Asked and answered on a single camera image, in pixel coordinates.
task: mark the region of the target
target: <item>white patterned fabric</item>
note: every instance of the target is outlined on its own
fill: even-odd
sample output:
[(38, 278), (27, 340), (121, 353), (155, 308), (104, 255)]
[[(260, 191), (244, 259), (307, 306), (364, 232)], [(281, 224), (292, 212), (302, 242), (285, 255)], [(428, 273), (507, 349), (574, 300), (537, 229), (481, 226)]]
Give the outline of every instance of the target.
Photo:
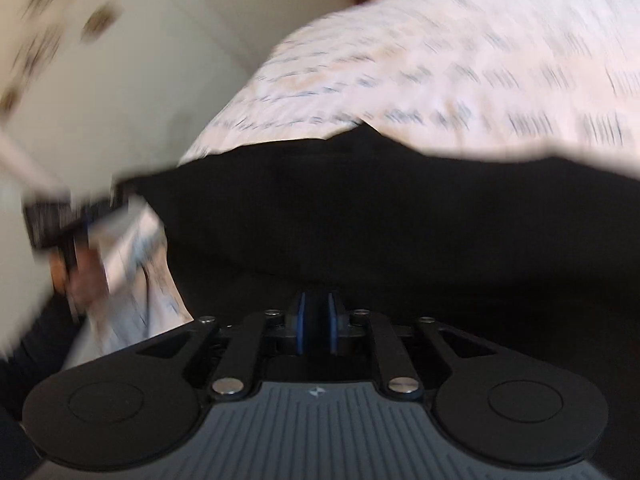
[[(182, 161), (242, 144), (325, 138), (366, 121), (430, 155), (556, 154), (640, 176), (639, 7), (376, 0), (331, 14), (277, 46)], [(146, 211), (110, 260), (113, 287), (135, 275), (144, 240), (159, 230)], [(177, 295), (154, 297), (150, 315), (164, 325), (151, 335), (188, 319)], [(117, 322), (106, 322), (135, 317), (125, 303)], [(112, 338), (104, 350), (119, 345)]]

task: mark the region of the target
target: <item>hand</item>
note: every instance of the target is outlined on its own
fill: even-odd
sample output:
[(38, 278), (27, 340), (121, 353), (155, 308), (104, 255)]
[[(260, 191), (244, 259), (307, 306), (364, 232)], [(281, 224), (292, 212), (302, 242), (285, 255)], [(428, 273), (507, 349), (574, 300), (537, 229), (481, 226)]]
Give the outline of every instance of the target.
[(59, 256), (51, 259), (51, 278), (53, 286), (60, 294), (68, 294), (79, 312), (109, 293), (107, 277), (100, 259), (100, 253), (95, 249), (77, 248), (76, 258), (78, 268), (71, 272), (67, 280), (65, 264)]

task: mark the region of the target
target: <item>black fabric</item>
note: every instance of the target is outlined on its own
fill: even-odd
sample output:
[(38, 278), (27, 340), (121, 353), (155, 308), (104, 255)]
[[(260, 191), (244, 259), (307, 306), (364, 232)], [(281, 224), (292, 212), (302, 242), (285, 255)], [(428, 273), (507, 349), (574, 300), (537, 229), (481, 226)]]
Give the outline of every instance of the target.
[(237, 322), (310, 285), (399, 323), (436, 316), (595, 382), (610, 424), (594, 461), (640, 478), (640, 182), (423, 156), (363, 125), (132, 183), (194, 316)]
[(64, 296), (54, 294), (11, 357), (0, 360), (0, 480), (25, 478), (39, 458), (18, 424), (24, 401), (40, 381), (60, 371), (81, 329)]

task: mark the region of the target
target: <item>silver bolt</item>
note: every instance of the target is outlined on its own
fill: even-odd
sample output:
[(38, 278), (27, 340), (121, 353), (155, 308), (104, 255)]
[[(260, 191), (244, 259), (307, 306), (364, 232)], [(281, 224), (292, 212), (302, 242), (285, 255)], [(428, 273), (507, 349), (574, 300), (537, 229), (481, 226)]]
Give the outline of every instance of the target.
[(220, 395), (232, 395), (241, 392), (244, 383), (235, 377), (223, 377), (211, 385), (214, 392)]
[(420, 384), (411, 377), (394, 377), (389, 381), (389, 389), (396, 394), (412, 394)]

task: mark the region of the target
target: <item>ribbed surface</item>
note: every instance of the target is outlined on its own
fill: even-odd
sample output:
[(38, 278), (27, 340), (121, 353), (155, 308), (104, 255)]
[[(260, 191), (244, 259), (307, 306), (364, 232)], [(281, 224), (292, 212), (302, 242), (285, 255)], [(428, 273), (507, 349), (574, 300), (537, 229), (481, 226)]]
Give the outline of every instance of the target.
[(425, 411), (370, 383), (266, 383), (220, 404), (179, 450), (130, 471), (87, 473), (47, 463), (33, 480), (604, 480), (587, 463), (518, 472), (464, 455)]

